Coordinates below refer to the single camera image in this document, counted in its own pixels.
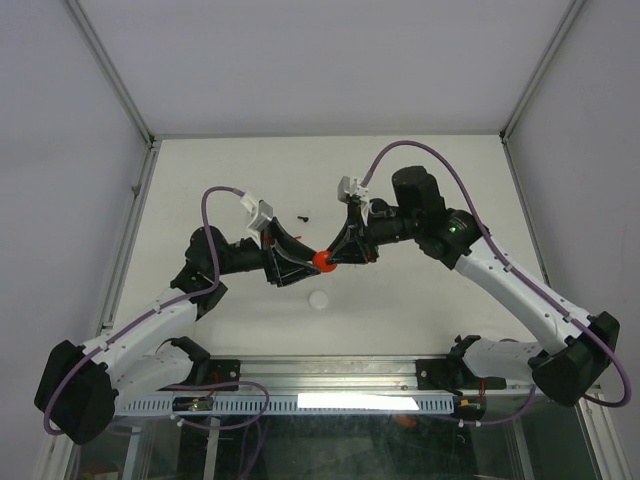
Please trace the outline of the red earbud charging case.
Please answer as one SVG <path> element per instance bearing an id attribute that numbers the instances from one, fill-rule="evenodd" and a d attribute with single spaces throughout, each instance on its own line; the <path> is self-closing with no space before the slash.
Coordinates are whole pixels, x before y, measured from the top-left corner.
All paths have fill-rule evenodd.
<path id="1" fill-rule="evenodd" d="M 318 251 L 312 259 L 313 265 L 322 273 L 330 273 L 337 268 L 336 264 L 329 262 L 331 252 L 324 250 Z"/>

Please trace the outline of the white earbud charging case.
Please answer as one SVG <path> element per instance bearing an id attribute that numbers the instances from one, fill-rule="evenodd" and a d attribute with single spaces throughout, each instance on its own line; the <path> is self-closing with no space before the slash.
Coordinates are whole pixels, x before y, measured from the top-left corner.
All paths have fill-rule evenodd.
<path id="1" fill-rule="evenodd" d="M 324 310 L 329 305 L 328 294 L 322 290 L 313 291 L 308 296 L 308 303 L 314 310 Z"/>

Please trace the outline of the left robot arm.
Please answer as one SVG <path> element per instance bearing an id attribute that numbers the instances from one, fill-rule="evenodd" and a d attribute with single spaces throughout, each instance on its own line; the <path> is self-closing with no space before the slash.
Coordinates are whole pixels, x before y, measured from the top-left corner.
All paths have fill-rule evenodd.
<path id="1" fill-rule="evenodd" d="M 164 290 L 129 324 L 78 345 L 58 343 L 49 353 L 34 405 L 43 414 L 45 431 L 65 435 L 83 445 L 106 429 L 120 405 L 160 388 L 159 379 L 198 388 L 209 377 L 203 349 L 180 350 L 173 366 L 159 361 L 149 374 L 134 380 L 142 357 L 172 334 L 212 311 L 226 294 L 221 278 L 261 270 L 278 287 L 319 274 L 315 250 L 271 220 L 256 239 L 230 244 L 219 229 L 203 226 L 193 232 L 185 264 Z"/>

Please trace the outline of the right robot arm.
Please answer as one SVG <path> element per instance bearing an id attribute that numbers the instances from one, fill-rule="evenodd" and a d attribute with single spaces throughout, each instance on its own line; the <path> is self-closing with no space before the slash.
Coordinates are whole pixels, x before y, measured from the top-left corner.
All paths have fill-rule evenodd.
<path id="1" fill-rule="evenodd" d="M 485 290 L 533 335 L 533 341 L 495 341 L 479 335 L 456 340 L 446 356 L 448 388 L 469 387 L 480 378 L 534 384 L 565 407 L 586 396 L 611 364 L 619 322 L 607 312 L 591 315 L 520 269 L 479 222 L 445 204 L 435 177 L 421 166 L 392 176 L 396 202 L 371 199 L 356 178 L 343 177 L 337 198 L 347 207 L 326 262 L 368 264 L 379 246 L 411 240 L 428 257 Z"/>

